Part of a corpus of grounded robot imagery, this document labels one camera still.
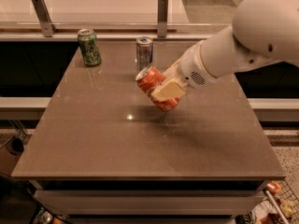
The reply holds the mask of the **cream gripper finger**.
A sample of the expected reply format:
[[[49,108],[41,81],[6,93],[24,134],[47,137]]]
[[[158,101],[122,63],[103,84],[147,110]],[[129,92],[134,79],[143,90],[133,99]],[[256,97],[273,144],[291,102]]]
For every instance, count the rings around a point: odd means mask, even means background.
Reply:
[[[173,77],[176,74],[177,68],[178,68],[178,63],[179,63],[179,60],[176,60],[170,67],[168,67],[163,72],[163,75],[165,78]]]
[[[186,93],[185,84],[174,79],[167,80],[161,86],[158,86],[152,93],[151,97],[158,102],[179,98]]]

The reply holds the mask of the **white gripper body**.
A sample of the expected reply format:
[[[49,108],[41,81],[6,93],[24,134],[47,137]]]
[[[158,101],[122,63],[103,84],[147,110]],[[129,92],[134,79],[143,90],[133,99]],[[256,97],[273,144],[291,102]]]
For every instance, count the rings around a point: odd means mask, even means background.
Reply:
[[[178,62],[178,73],[188,85],[195,89],[201,89],[218,81],[206,69],[201,59],[202,41],[188,48]]]

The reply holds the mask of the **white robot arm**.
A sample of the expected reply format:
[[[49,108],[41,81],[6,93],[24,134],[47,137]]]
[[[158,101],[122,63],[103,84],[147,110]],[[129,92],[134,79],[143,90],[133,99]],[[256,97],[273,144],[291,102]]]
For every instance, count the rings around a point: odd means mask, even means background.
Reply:
[[[299,0],[243,0],[232,24],[201,40],[164,71],[151,93],[161,102],[221,77],[279,62],[299,64]]]

